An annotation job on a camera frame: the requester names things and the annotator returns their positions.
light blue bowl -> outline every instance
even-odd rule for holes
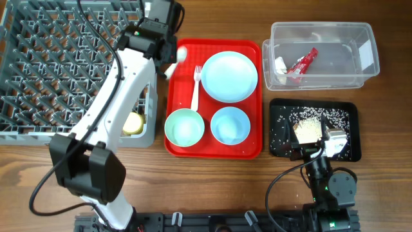
[[[250,121],[246,113],[239,108],[225,107],[213,115],[211,130],[219,142],[237,145],[248,137]]]
[[[165,122],[165,134],[171,143],[179,147],[195,145],[205,132],[205,123],[200,114],[191,109],[171,113]]]
[[[209,58],[201,71],[201,84],[212,98],[235,103],[248,98],[258,83],[253,62],[238,52],[220,52]]]

gray dish holder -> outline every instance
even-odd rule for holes
[[[82,1],[82,6],[112,46],[140,15],[138,1]],[[68,134],[91,106],[113,62],[82,22],[75,1],[8,0],[0,49],[0,145],[44,145],[54,133]],[[144,130],[122,134],[120,147],[152,145],[157,98],[154,78],[133,108],[144,115]]]

white plastic fork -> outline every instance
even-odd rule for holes
[[[201,79],[201,66],[196,66],[194,69],[193,74],[194,79],[194,89],[193,89],[193,97],[192,97],[192,104],[191,110],[198,111],[199,108],[199,82]]]

black tray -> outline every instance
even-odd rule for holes
[[[343,150],[331,157],[331,160],[357,162],[361,159],[361,138],[359,136],[358,111],[356,106],[350,102],[332,101],[307,101],[295,99],[273,99],[270,101],[270,127],[269,127],[269,150],[277,157],[290,157],[291,150],[285,149],[287,140],[285,134],[285,120],[292,122],[302,120],[309,115],[308,108],[316,108],[314,112],[332,114],[336,112],[339,117],[330,117],[333,122],[344,126],[348,135],[348,143]]]

light blue plate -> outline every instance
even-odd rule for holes
[[[214,99],[235,103],[248,98],[258,83],[252,61],[238,52],[220,52],[209,58],[201,71],[201,84]]]
[[[250,132],[250,121],[246,113],[236,107],[224,107],[212,117],[213,136],[226,145],[243,142]]]

